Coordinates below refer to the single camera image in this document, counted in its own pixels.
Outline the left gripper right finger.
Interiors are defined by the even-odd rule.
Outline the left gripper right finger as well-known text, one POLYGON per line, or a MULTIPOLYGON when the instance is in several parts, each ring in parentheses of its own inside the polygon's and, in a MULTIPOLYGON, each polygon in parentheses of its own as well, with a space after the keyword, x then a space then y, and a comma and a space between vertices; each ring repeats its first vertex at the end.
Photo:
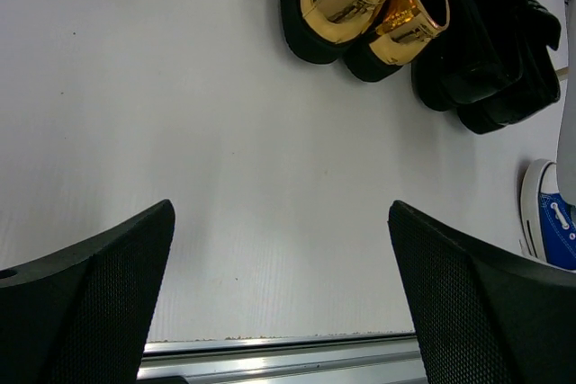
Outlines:
POLYGON ((573 383, 575 275, 403 201, 391 244, 430 383, 573 383))

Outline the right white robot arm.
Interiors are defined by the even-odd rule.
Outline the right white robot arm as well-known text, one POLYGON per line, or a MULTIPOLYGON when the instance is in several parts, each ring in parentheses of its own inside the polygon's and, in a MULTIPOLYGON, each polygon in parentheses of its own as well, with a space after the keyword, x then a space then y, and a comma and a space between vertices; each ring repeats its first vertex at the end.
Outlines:
POLYGON ((562 198, 575 205, 575 0, 571 0, 569 7, 568 43, 569 65, 557 150, 557 182, 562 198))

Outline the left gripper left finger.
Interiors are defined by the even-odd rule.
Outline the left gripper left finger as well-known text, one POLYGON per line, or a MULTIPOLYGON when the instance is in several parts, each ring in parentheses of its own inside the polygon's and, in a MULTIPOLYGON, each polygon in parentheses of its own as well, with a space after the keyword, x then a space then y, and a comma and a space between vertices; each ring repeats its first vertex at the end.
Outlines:
POLYGON ((3 383, 133 383, 175 231, 162 200, 1 271, 3 383))

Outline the black leather shoe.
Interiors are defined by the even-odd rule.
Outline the black leather shoe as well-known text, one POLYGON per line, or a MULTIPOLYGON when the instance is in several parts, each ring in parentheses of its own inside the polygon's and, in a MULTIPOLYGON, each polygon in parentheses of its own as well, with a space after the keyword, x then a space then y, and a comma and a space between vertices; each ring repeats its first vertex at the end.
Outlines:
POLYGON ((412 66, 416 95, 445 112, 517 82, 522 72, 518 13, 527 0, 449 0, 448 28, 412 66))
POLYGON ((559 47, 562 26, 537 0, 526 0, 517 13, 519 54, 522 60, 516 83, 457 110, 462 124, 486 134, 517 124, 560 99, 560 85, 548 50, 559 47))

